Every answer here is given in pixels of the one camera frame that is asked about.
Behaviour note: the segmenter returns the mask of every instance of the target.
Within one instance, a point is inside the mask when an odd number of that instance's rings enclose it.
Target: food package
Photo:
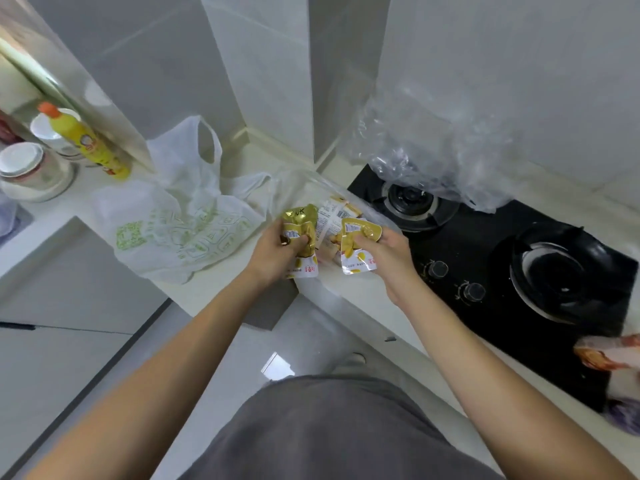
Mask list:
[[[340,266],[342,219],[361,217],[362,211],[340,196],[333,195],[318,210],[316,253],[322,262],[334,261]]]
[[[318,259],[316,257],[318,209],[313,204],[296,207],[285,210],[282,213],[282,218],[284,220],[282,236],[288,241],[294,241],[303,235],[309,238],[307,245],[298,253],[285,277],[315,278],[318,275]]]
[[[573,352],[587,367],[598,371],[640,369],[640,333],[626,337],[583,337]]]
[[[355,247],[353,235],[364,234],[367,239],[379,241],[382,237],[382,227],[364,219],[346,217],[342,219],[342,240],[340,242],[340,261],[344,274],[355,274],[363,271],[373,271],[376,261],[364,249]]]

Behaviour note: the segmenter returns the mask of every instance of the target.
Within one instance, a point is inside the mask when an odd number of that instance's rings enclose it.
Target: dish soap bottle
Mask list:
[[[49,117],[53,131],[75,144],[87,159],[101,165],[114,178],[125,180],[129,177],[131,170],[111,153],[91,128],[50,102],[41,103],[38,110]]]

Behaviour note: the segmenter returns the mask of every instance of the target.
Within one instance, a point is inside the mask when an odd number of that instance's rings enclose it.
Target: white countertop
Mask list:
[[[223,172],[226,169],[229,176],[258,171],[273,173],[282,167],[283,163],[292,164],[294,161],[286,155],[278,154],[276,157],[253,143],[242,147],[236,155],[225,155],[225,158],[227,161],[226,163],[223,161]],[[340,159],[334,159],[324,167],[322,174],[347,187],[361,168],[362,165],[354,166]],[[146,170],[136,166],[132,177],[143,174],[148,175]],[[16,238],[0,247],[0,277],[34,252],[39,245],[73,218],[79,218],[105,238],[88,197],[92,189],[105,185],[117,185],[117,183],[98,169],[83,169],[71,188],[64,194],[46,203],[24,205],[35,220]],[[263,185],[252,193],[249,201],[260,205],[267,201],[268,193],[269,185]],[[531,167],[529,185],[523,188],[517,197],[551,217],[573,225],[584,226],[589,233],[594,234],[604,243],[640,258],[640,219],[638,214],[622,205],[588,194],[564,178],[551,175],[535,166]],[[306,199],[306,203],[315,202],[316,196],[305,195],[302,199]],[[197,272],[186,284],[172,285],[162,282],[155,282],[155,284],[188,314],[196,315],[246,265],[258,234],[254,234],[244,242],[230,257]],[[388,300],[384,285],[375,274],[346,276],[338,266],[322,265],[320,280],[334,294],[347,299],[396,336],[425,353],[407,318]],[[637,287],[632,297],[626,331],[640,331],[640,296]],[[630,436],[612,427],[595,412],[514,359],[500,351],[496,350],[496,353],[524,379],[601,441],[633,472],[640,474],[640,456],[637,455],[640,451],[639,437]],[[449,400],[450,391],[434,390],[434,393],[450,402],[453,407],[460,409],[460,405],[455,400]]]

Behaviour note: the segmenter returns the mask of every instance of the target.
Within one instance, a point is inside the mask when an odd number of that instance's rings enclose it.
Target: black gas stove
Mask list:
[[[476,212],[390,185],[368,166],[349,190],[403,229],[421,277],[471,330],[603,410],[610,373],[585,367],[573,345],[621,334],[635,260],[516,200]]]

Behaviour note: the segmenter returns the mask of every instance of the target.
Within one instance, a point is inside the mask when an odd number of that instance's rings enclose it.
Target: tiled floor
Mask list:
[[[178,306],[171,305],[56,434],[48,439],[39,454],[50,449],[60,434],[75,423],[100,396],[151,357],[189,320],[190,317]],[[341,358],[355,351],[363,353],[367,363],[380,371],[382,377],[402,387],[453,446],[497,469],[467,418],[318,310],[306,298],[298,296],[273,331],[256,330],[246,325],[241,327],[196,408],[158,466],[153,480],[175,480],[199,457],[240,405],[268,381],[261,371],[274,353],[279,357],[271,361],[267,375],[286,371],[286,364],[289,364],[291,371],[299,376],[327,371]],[[21,474],[37,458],[39,455],[32,458]]]

